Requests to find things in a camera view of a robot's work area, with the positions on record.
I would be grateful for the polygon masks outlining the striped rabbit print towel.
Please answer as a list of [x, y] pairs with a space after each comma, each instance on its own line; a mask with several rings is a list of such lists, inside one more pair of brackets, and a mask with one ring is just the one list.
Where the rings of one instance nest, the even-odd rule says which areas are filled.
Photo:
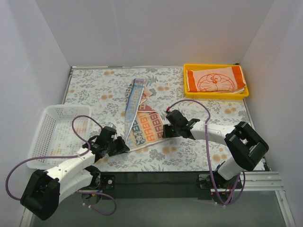
[[131, 151], [164, 140], [163, 121], [158, 112], [146, 104], [152, 93], [144, 79], [134, 79], [125, 92], [125, 143]]

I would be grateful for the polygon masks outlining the orange patterned towel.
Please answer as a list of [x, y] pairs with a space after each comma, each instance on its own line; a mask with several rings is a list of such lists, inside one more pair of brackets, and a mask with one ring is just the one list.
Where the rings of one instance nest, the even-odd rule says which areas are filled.
[[207, 70], [186, 70], [189, 92], [214, 92], [246, 87], [239, 65]]

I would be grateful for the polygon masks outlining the white towel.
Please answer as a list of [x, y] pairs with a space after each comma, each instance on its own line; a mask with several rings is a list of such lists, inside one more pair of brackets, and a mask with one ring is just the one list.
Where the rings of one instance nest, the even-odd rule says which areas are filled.
[[228, 90], [228, 91], [214, 91], [214, 93], [218, 94], [240, 94], [245, 90], [246, 87], [243, 87], [241, 89], [236, 89], [236, 90]]

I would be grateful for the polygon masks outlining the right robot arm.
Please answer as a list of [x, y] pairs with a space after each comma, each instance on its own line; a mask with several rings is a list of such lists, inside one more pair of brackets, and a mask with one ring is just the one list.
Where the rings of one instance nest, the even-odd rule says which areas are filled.
[[228, 147], [232, 157], [213, 172], [217, 187], [225, 186], [243, 170], [254, 170], [269, 150], [268, 144], [247, 122], [240, 122], [235, 126], [206, 124], [199, 119], [189, 121], [178, 110], [166, 113], [169, 124], [163, 126], [164, 139], [183, 137], [211, 141]]

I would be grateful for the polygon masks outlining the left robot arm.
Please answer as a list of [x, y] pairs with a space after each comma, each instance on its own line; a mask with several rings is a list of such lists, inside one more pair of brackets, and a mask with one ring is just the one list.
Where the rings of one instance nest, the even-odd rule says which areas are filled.
[[86, 141], [75, 157], [50, 169], [34, 171], [20, 203], [41, 220], [46, 220], [54, 214], [61, 201], [80, 189], [112, 190], [116, 178], [103, 175], [94, 164], [105, 156], [120, 155], [129, 150], [116, 130], [106, 126], [99, 135]]

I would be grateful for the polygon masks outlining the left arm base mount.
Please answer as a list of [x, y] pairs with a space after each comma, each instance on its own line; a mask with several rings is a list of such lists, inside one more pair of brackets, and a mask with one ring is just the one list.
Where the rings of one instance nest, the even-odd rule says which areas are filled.
[[[81, 191], [88, 192], [108, 192], [115, 188], [116, 177], [114, 175], [100, 175], [92, 179], [92, 182], [89, 186], [86, 186], [81, 189]], [[81, 199], [84, 203], [88, 205], [96, 205], [102, 199], [105, 199], [102, 195], [93, 194], [83, 194], [81, 193]]]

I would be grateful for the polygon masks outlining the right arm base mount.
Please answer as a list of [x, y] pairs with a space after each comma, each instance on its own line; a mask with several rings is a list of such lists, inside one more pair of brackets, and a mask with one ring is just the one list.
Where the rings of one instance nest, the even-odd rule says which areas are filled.
[[214, 190], [210, 192], [212, 200], [216, 204], [222, 206], [228, 206], [234, 204], [242, 195], [245, 186], [245, 179], [243, 181], [240, 178], [241, 174], [233, 176], [230, 180], [225, 180], [216, 171], [213, 172], [214, 182], [218, 194], [214, 188], [211, 175], [206, 176], [205, 174], [200, 174], [197, 178], [197, 186], [202, 190]]

